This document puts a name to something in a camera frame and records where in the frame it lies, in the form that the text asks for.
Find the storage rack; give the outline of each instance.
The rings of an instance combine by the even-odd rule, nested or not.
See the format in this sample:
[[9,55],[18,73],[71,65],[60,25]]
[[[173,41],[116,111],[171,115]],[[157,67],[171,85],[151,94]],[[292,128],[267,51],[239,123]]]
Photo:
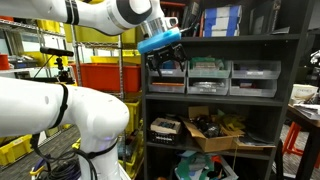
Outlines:
[[[93,49],[118,49],[119,50],[119,75],[120,75],[120,93],[116,94],[117,97],[120,98],[122,102],[125,101],[125,92],[124,92],[124,82],[123,82],[123,52],[122,50],[125,48],[135,48],[134,44],[126,44],[122,43],[122,35],[118,35],[118,43],[97,43],[97,42],[78,42],[76,37],[76,29],[74,25],[71,25],[71,33],[72,33],[72,44],[75,51],[75,61],[76,61],[76,68],[77,68],[77,82],[79,86],[82,86],[81,82],[81,62],[79,58],[79,46],[85,46],[86,48],[93,48]],[[124,130],[122,133],[124,139],[126,139],[126,131]],[[125,141],[123,141],[123,152],[126,152],[126,145]],[[126,153],[123,153],[123,169],[126,170]]]
[[[228,0],[205,1],[205,7],[222,7],[228,4],[241,4],[248,16],[250,8],[263,1]],[[177,145],[154,143],[148,137],[148,128],[156,118],[156,113],[179,113],[188,115],[189,106],[208,105],[247,112],[253,117],[248,123],[260,125],[261,133],[272,139],[277,145],[280,139],[282,125],[285,120],[287,104],[291,94],[299,61],[307,46],[308,25],[314,0],[282,0],[278,27],[290,26],[289,34],[281,35],[245,35],[237,37],[183,37],[179,43],[183,45],[189,57],[206,57],[212,55],[226,60],[280,60],[281,74],[277,80],[278,90],[274,98],[241,97],[241,96],[211,96],[154,93],[148,90],[148,70],[144,66],[146,58],[142,55],[142,112],[144,119],[144,178],[156,179],[159,176],[172,176],[172,163],[176,150],[191,150],[204,153],[189,133],[183,136]],[[243,24],[248,24],[243,17]],[[257,173],[258,179],[269,180],[276,148],[263,151],[256,150],[227,150],[214,152],[231,159],[236,158],[235,172],[241,179],[246,175]]]

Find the black cable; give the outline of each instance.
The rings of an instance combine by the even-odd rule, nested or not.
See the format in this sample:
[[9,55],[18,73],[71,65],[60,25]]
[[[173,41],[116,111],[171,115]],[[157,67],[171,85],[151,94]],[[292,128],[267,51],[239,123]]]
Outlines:
[[36,73],[36,75],[34,75],[33,80],[37,77],[37,75],[40,73],[40,71],[48,64],[48,62],[50,61],[50,59],[53,57],[53,55],[50,56],[50,58],[46,61],[46,63],[44,63],[43,66],[41,66],[41,68],[39,69],[39,71]]
[[199,12],[198,12],[196,18],[194,19],[194,21],[191,23],[191,25],[190,25],[189,27],[180,30],[180,33],[181,33],[181,34],[182,34],[182,33],[186,33],[186,32],[188,32],[188,31],[190,31],[191,29],[194,28],[194,26],[198,23],[198,21],[199,21],[200,18],[201,18],[202,9],[203,9],[203,1],[200,0],[200,1],[199,1]]

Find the black shelf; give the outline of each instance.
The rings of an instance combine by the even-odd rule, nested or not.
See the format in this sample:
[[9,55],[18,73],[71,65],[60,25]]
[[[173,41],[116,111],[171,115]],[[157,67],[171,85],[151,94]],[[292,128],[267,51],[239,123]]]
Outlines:
[[[183,141],[179,141],[177,145],[166,145],[166,144],[158,144],[151,141],[147,141],[147,146],[151,147],[160,147],[167,149],[176,149],[176,150],[184,150],[184,151],[196,151],[203,152],[201,147],[197,144],[195,140],[192,139],[190,134],[186,134]],[[227,151],[218,151],[212,154],[220,154],[223,156],[236,156],[250,159],[260,159],[260,160],[270,160],[270,155],[268,155],[265,151],[255,151],[255,150],[227,150]]]
[[248,35],[248,36],[233,36],[233,37],[182,37],[179,41],[183,44],[206,44],[206,43],[252,43],[252,42],[267,42],[267,41],[298,41],[300,34],[284,34],[284,35]]
[[210,96],[210,95],[188,95],[188,94],[169,94],[169,93],[147,93],[146,99],[166,100],[181,102],[202,102],[217,104],[238,104],[238,105],[257,105],[282,107],[283,102],[270,98],[259,97],[240,97],[240,96]]

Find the cardboard box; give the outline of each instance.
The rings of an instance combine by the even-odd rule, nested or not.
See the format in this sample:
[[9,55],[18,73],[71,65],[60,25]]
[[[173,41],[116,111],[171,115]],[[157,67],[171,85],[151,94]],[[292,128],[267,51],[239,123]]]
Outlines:
[[[189,107],[189,118],[195,118],[199,115],[209,116],[209,108],[207,106]],[[191,122],[188,122],[187,120],[184,120],[183,122],[186,125],[186,128],[191,133],[191,136],[197,141],[204,152],[216,152],[231,149],[234,137],[241,135],[242,132],[229,132],[232,135],[216,138],[206,138],[202,134],[202,132],[200,132],[197,127]]]

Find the window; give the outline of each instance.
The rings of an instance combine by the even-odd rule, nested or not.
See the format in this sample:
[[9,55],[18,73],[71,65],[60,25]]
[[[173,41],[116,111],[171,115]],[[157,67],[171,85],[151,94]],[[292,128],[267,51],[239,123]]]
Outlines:
[[8,46],[3,31],[0,31],[0,53],[9,54]]

